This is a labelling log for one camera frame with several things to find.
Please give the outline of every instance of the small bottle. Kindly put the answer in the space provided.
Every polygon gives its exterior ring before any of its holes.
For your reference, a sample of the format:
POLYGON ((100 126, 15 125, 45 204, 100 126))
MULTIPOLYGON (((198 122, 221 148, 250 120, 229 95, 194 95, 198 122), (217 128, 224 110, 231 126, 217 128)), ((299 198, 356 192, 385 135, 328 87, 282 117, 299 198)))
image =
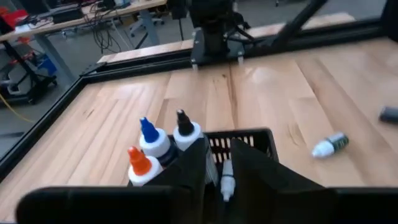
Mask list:
POLYGON ((314 158, 326 158, 343 149, 348 143, 348 137, 344 133, 338 132, 318 143, 313 148, 312 156, 314 158))
POLYGON ((177 147, 170 142, 163 129, 155 128, 147 118, 141 118, 140 122, 142 134, 139 138, 139 146, 145 155, 155 157, 162 166, 167 167, 177 158, 177 147))
POLYGON ((223 176, 221 177, 221 193, 224 197, 224 202, 229 202, 229 199, 234 195, 235 179, 232 169, 232 161, 227 159, 223 164, 223 176))
POLYGON ((183 110, 177 110, 177 127, 173 131, 175 144, 181 151, 187 150, 198 138, 206 139, 206 177, 205 183, 218 184, 218 172, 216 164, 211 154, 210 143, 207 137, 202 133, 198 123, 191 122, 183 110))
POLYGON ((136 147, 127 151, 130 155, 129 179, 133 186, 141 187, 163 171, 160 162, 153 156, 145 156, 136 147))

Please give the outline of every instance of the gray floor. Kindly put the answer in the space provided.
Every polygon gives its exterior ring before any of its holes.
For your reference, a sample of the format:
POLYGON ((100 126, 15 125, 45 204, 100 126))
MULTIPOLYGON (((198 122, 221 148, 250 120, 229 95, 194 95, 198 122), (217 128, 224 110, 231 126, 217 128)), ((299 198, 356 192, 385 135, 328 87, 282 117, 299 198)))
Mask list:
MULTIPOLYGON (((283 22, 296 16, 308 3, 305 0, 280 0, 280 6, 275 7, 274 0, 239 0, 239 12, 244 16, 252 27, 264 26, 276 22, 283 22)), ((330 14, 334 12, 345 11, 357 19, 375 17, 381 14, 385 0, 329 0, 329 3, 321 9, 318 14, 330 14)), ((160 43, 166 44, 180 40, 178 22, 171 20, 171 17, 164 17, 165 24, 157 25, 157 33, 160 43)), ((192 33, 192 24, 190 19, 182 21, 183 33, 185 38, 190 39, 192 33)), ((118 30, 126 39, 123 32, 128 31, 127 26, 118 26, 118 30)), ((101 58, 101 52, 93 41, 93 36, 88 29, 81 29, 77 34, 67 32, 68 38, 65 40, 62 35, 55 34, 50 36, 50 40, 56 49, 60 52, 67 65, 74 74, 79 74, 85 67, 91 63, 97 62, 101 58)), ((112 35, 119 42, 122 51, 128 50, 121 38, 112 31, 112 35)), ((137 44, 144 35, 144 30, 136 33, 131 41, 137 44)), ((40 50, 40 47, 33 41, 32 46, 40 50)), ((142 47, 150 46, 147 40, 142 47)), ((0 54, 0 61, 5 60, 0 54)), ((54 101, 63 93, 63 83, 58 88, 53 89, 42 101, 33 106, 18 106, 18 112, 28 116, 30 119, 38 120, 54 103, 54 101)), ((0 108, 0 135, 6 133, 15 133, 27 131, 32 126, 18 119, 7 108, 0 108)), ((0 156, 3 155, 18 138, 0 138, 0 156)))

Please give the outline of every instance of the black stand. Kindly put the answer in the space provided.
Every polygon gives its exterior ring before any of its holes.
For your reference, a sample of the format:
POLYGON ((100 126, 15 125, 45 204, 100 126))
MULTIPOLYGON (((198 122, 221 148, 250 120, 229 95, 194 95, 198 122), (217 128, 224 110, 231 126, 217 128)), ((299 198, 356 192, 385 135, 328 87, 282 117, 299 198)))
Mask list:
POLYGON ((8 103, 10 104, 25 104, 30 103, 34 104, 37 100, 43 97, 46 92, 48 92, 48 87, 51 83, 57 85, 57 81, 55 80, 57 77, 47 77, 43 75, 36 74, 29 66, 26 64, 24 59, 18 54, 18 52, 11 46, 8 41, 3 41, 2 44, 5 46, 6 51, 12 57, 14 57, 20 65, 26 71, 27 76, 29 76, 32 84, 32 88, 24 95, 7 95, 4 96, 8 103))

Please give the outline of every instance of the wooden table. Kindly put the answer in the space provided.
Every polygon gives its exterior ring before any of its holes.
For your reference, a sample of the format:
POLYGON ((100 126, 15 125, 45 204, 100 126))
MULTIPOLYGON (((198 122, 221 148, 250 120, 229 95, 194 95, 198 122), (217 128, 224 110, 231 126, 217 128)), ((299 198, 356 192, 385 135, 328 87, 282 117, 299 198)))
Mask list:
POLYGON ((87 85, 0 184, 0 220, 49 185, 126 185, 139 118, 171 133, 183 108, 205 131, 270 127, 280 162, 324 186, 398 186, 398 45, 377 39, 87 85), (319 160, 316 143, 350 144, 319 160))
MULTIPOLYGON (((118 9, 116 11, 112 11, 106 16, 104 16, 103 19, 109 19, 112 17, 122 16, 125 14, 132 14, 133 12, 139 12, 143 19, 143 23, 148 31, 148 36, 152 44, 159 45, 159 38, 157 37, 156 29, 152 23, 152 17, 147 9, 151 7, 161 6, 166 3, 167 0, 150 0, 150 1, 135 0, 134 2, 131 3, 130 6, 124 9, 118 9)), ((94 17, 94 14, 90 12, 90 7, 91 6, 86 6, 82 9, 83 12, 87 15, 88 19, 94 17)), ((33 28, 24 32, 14 31, 5 35, 0 35, 0 42, 5 40, 16 39, 18 37, 29 37, 33 35, 35 37, 35 40, 39 43, 39 45, 44 49, 45 53, 49 56, 49 59, 55 64, 58 72, 61 73, 62 75, 61 78, 64 79, 64 82, 71 83, 76 79, 76 76, 72 74, 66 63, 61 58, 60 54, 57 52, 56 48, 52 45, 52 43, 48 40, 48 38, 45 35, 48 34, 49 32, 55 32, 67 27, 73 27, 82 24, 86 24, 85 18, 75 19, 72 21, 63 22, 59 24, 53 24, 51 22, 44 26, 41 26, 42 24, 39 23, 37 24, 37 28, 33 28)))

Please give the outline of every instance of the orange cap bottle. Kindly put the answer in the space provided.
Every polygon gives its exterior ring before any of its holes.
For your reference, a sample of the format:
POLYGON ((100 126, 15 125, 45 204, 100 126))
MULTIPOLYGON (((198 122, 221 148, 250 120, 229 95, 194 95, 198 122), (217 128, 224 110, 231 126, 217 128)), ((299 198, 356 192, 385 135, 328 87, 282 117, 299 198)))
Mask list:
POLYGON ((144 153, 140 152, 136 147, 130 147, 127 151, 130 155, 130 164, 134 173, 138 176, 147 174, 152 168, 152 163, 144 153))

